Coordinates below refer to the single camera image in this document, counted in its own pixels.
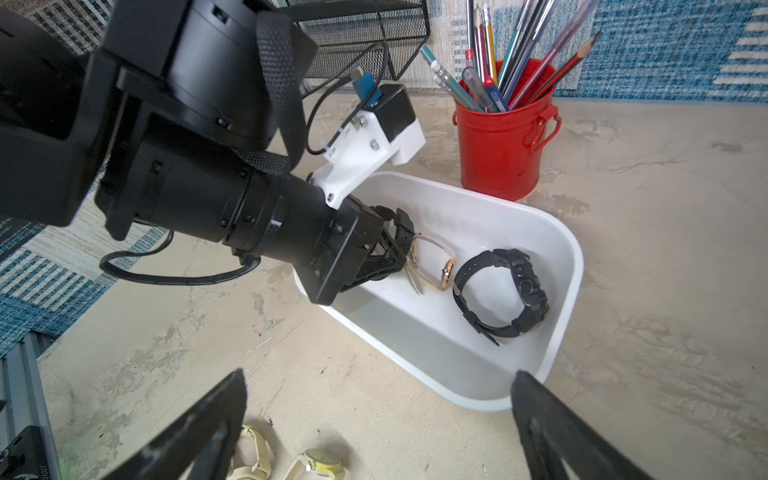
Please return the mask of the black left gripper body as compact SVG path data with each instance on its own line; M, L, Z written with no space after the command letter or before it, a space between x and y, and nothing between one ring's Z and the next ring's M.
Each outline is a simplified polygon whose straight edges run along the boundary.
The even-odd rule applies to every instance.
M348 197L334 211L310 260L295 267L310 302L330 305L352 282L366 257L381 245L387 221L374 207Z

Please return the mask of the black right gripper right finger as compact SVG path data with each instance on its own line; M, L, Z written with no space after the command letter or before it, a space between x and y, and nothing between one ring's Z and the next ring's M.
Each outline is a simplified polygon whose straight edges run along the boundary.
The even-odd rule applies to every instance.
M516 374L511 402L533 479L649 477L531 374Z

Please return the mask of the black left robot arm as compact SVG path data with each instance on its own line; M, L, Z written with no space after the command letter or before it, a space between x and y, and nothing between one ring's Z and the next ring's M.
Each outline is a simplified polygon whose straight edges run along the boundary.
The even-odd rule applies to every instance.
M301 82L316 43L266 1L120 1L100 44L78 56L42 27L1 12L1 211L70 224L89 190L108 233L164 228L229 247L235 270L116 278L157 286L237 279L263 258L290 264L308 299L328 306L403 270L416 234L406 212L355 189L424 137L405 88L344 67L324 87L359 102L308 178L314 119Z

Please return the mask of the black watch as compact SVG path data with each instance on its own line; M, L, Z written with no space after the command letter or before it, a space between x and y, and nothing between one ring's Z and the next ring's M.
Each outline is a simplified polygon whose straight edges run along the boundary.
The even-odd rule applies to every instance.
M482 300L491 300L499 304L514 302L521 307L515 318L486 323L468 304L464 290L469 281L484 269L505 269L508 281L491 286L490 281L481 282L488 288L488 293L480 295ZM493 345L499 346L499 339L514 339L528 333L541 324L549 313L548 296L533 269L531 257L516 248L486 250L467 260L456 273L452 286L453 300L467 323Z

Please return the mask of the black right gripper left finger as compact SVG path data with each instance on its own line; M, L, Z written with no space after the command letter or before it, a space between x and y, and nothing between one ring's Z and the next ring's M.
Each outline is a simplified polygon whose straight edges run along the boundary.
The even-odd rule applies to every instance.
M106 477L224 479L246 406L244 373L236 369Z

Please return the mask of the white plastic storage box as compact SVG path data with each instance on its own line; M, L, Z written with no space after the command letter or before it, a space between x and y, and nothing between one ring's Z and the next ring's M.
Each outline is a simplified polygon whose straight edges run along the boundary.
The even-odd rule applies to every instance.
M449 246L459 264L486 250L527 253L550 310L528 333L495 346L467 323L449 292L428 287L417 295L397 273L339 294L327 309L332 317L466 409L508 409L519 371L547 378L584 272L581 247L565 224L526 205L395 172L372 175L356 196L368 205L404 210L419 233Z

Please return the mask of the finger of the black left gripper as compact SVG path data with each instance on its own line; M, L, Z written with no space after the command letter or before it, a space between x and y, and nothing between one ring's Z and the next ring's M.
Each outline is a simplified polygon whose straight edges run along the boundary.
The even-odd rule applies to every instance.
M379 281L389 275L400 272L406 264L406 255L397 247L386 248L376 245L366 257L352 282L341 288L342 292L360 286L369 281Z
M393 244L400 252L409 252L415 237L414 224L409 215L400 208L393 211L385 206L375 206L374 211L394 226Z

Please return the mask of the beige strap watch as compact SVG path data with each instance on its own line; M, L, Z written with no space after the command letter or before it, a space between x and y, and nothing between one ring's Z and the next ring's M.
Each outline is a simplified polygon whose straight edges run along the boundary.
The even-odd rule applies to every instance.
M456 263L457 256L449 246L418 233L407 254L405 273L417 295L428 287L443 292L451 289Z

